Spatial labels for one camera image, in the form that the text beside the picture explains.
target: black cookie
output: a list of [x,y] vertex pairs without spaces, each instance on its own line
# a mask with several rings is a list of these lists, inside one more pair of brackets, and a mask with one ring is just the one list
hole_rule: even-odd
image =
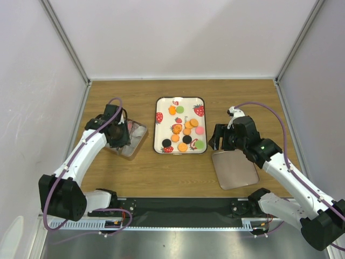
[[163,147],[170,147],[171,146],[171,140],[170,139],[164,139],[162,142]]
[[192,137],[189,135],[186,135],[183,137],[182,141],[183,141],[183,143],[189,144],[192,142]]

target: green cookie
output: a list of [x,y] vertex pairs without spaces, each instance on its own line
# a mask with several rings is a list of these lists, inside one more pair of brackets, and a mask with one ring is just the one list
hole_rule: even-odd
[[184,112],[183,106],[177,106],[177,107],[176,107],[176,112],[177,112],[177,113],[183,113],[183,112]]
[[204,148],[204,142],[202,142],[201,140],[196,141],[196,142],[195,142],[195,147],[196,147],[197,149],[202,149],[202,148]]

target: wooden table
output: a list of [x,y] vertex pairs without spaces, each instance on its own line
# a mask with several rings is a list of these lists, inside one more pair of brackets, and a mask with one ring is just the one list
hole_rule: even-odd
[[[128,197],[246,197],[265,187],[280,197],[289,193],[270,175],[258,169],[256,185],[222,190],[208,150],[202,155],[159,155],[153,150],[155,105],[163,96],[200,96],[205,100],[208,139],[216,123],[228,123],[230,106],[245,101],[259,101],[284,114],[272,80],[154,80],[94,81],[87,99],[78,138],[85,124],[104,111],[112,97],[120,97],[128,117],[147,125],[149,136],[133,161],[127,161],[102,150],[91,164],[82,182],[84,192],[96,188],[114,190]],[[244,106],[263,138],[271,138],[282,147],[279,122],[268,110]],[[298,165],[289,136],[288,155]]]

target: metal frame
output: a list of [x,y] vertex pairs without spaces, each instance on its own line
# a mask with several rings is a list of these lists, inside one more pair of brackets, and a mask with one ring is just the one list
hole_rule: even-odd
[[289,67],[289,64],[291,62],[291,60],[293,59],[293,57],[295,56],[297,50],[299,49],[300,45],[302,44],[307,32],[309,31],[309,29],[311,28],[315,17],[318,15],[322,5],[324,4],[326,0],[317,0],[316,3],[313,6],[313,9],[311,10],[306,22],[304,23],[302,30],[300,31],[299,35],[297,36],[296,41],[293,44],[292,49],[290,50],[289,55],[287,56],[287,58],[285,59],[283,66],[281,67],[281,69],[279,70],[279,73],[277,75],[276,81],[277,83],[280,83],[285,71],[287,70],[287,68]]
[[73,151],[75,139],[77,137],[79,125],[80,125],[81,118],[82,118],[82,113],[84,111],[84,108],[85,108],[85,105],[86,105],[86,101],[87,101],[88,94],[90,92],[91,86],[92,86],[92,81],[90,81],[87,84],[86,88],[85,88],[84,95],[82,97],[82,100],[81,100],[81,103],[80,103],[80,107],[79,107],[79,110],[78,110],[77,119],[76,119],[76,121],[74,123],[74,128],[73,128],[73,132],[72,132],[71,139],[70,139],[70,144],[68,146],[68,150],[67,150],[67,153],[65,155],[66,159],[69,156],[69,154]]
[[287,127],[288,127],[288,129],[290,131],[292,143],[293,143],[293,146],[295,148],[299,164],[301,166],[301,171],[302,171],[302,173],[306,177],[310,178],[310,175],[308,175],[308,172],[309,172],[308,166],[305,163],[306,160],[305,160],[305,157],[303,155],[303,151],[302,151],[302,147],[301,147],[301,142],[300,142],[300,140],[298,138],[298,135],[296,133],[296,130],[295,130],[294,126],[293,126],[293,123],[292,123],[292,120],[291,120],[291,117],[290,117],[289,107],[288,107],[287,102],[286,102],[285,94],[284,94],[282,88],[280,87],[280,84],[277,83],[276,80],[274,80],[273,82],[274,82],[275,88],[277,89],[277,93],[278,93],[278,97],[279,97],[279,100],[280,100],[280,103],[281,103],[281,107],[282,107],[282,110],[284,112],[285,119],[286,119],[286,122],[287,122]]
[[123,77],[123,78],[91,78],[92,81],[150,81],[150,80],[254,80],[274,79],[275,77]]
[[49,0],[39,0],[42,4],[43,9],[46,11],[47,16],[49,18],[49,20],[51,21],[54,29],[56,30],[59,38],[61,39],[63,45],[66,48],[66,51],[68,52],[68,54],[70,55],[70,57],[72,58],[72,61],[74,62],[75,66],[77,67],[81,77],[83,78],[83,80],[85,81],[85,83],[89,83],[90,80],[87,77],[87,74],[70,42],[70,40],[67,37],[67,34],[64,30],[64,28],[62,27],[61,22],[59,21],[53,6],[51,5],[51,3],[49,2]]
[[330,259],[340,259],[343,258],[340,250],[335,249],[334,247],[328,246],[327,252]]
[[42,219],[37,219],[36,225],[37,232],[31,250],[29,254],[25,257],[27,259],[38,259],[41,257],[44,248],[44,243],[48,234],[48,231],[44,228]]

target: cookie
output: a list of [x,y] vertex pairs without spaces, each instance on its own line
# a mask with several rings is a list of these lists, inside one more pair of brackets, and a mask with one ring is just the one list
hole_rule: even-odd
[[177,113],[183,113],[183,112],[184,112],[183,106],[177,106],[177,107],[176,107],[176,112],[177,112]]
[[195,147],[198,148],[198,149],[202,149],[204,146],[205,146],[205,144],[201,140],[197,140],[195,142]]
[[184,136],[183,139],[182,139],[183,143],[186,143],[186,144],[189,144],[192,142],[192,137],[191,136]]
[[190,133],[192,133],[192,130],[191,130],[190,128],[185,128],[185,129],[183,130],[183,134],[184,134],[184,135],[190,135]]
[[179,134],[182,131],[182,125],[176,124],[172,127],[172,132],[174,134]]
[[202,135],[202,134],[204,134],[204,132],[205,132],[204,127],[199,126],[199,127],[195,128],[195,133],[198,135]]
[[175,115],[175,114],[176,114],[176,107],[173,106],[173,105],[171,105],[171,106],[169,107],[169,113],[170,113],[171,115]]
[[162,146],[163,147],[170,147],[171,146],[171,140],[170,139],[164,139],[162,141]]
[[192,125],[193,127],[199,126],[199,122],[198,122],[196,119],[191,119],[189,123],[190,123],[190,125]]
[[180,137],[177,134],[174,134],[171,136],[172,142],[178,142],[180,140]]
[[177,148],[180,152],[186,152],[188,149],[188,146],[186,143],[180,143],[178,144]]
[[185,126],[186,128],[193,128],[193,126],[190,125],[190,122],[189,122],[189,121],[187,121],[187,122],[184,124],[184,126]]

